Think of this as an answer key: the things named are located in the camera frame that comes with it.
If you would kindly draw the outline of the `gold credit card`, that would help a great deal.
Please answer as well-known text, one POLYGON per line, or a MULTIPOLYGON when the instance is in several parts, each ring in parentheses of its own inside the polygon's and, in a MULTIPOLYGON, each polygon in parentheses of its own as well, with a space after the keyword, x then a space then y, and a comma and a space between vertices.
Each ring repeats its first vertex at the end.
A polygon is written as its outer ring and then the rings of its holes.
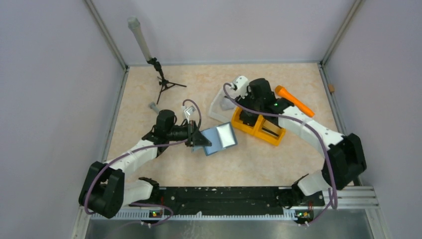
POLYGON ((275 124, 269 122, 266 120, 263 123, 262 130, 267 132, 268 134, 274 135, 275 137, 278 137, 281 132, 281 128, 276 126, 275 124))

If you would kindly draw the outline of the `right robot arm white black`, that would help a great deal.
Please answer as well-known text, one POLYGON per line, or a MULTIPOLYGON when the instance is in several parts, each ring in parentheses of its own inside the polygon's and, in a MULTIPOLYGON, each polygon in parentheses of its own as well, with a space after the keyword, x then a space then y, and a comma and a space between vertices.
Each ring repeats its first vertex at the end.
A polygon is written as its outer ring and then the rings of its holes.
POLYGON ((360 138, 333 131, 313 119, 314 113, 284 87, 271 89, 264 78, 248 81, 241 76, 231 83, 236 102, 249 115, 261 115, 272 124, 299 136, 325 159, 323 167, 292 185, 292 199, 305 205, 312 194, 342 190, 367 169, 360 138))

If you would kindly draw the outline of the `blue card holder wallet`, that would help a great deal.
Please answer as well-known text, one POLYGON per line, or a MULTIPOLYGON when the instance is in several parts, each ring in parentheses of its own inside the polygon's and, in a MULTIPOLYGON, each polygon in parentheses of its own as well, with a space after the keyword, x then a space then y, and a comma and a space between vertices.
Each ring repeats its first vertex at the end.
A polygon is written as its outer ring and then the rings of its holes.
POLYGON ((226 122, 214 127, 210 127, 201 131, 201 134, 208 139, 211 146, 194 146, 192 152, 203 149, 206 156, 210 156, 217 152, 238 145, 237 138, 234 133, 233 126, 230 122, 226 122))

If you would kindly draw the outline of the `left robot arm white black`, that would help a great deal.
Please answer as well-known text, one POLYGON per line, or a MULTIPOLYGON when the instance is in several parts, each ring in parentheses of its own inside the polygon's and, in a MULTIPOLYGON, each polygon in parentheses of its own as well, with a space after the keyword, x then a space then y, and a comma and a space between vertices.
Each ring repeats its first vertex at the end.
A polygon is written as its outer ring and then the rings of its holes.
POLYGON ((114 217, 122 206, 143 201, 153 206, 159 201, 157 183, 140 178, 126 184, 126 177, 145 163, 159 157, 168 147, 184 144, 187 147, 211 146, 194 120, 176 124, 172 110, 161 110, 156 123, 144 137, 121 156, 105 163, 96 161, 88 169, 78 201, 88 215, 114 217))

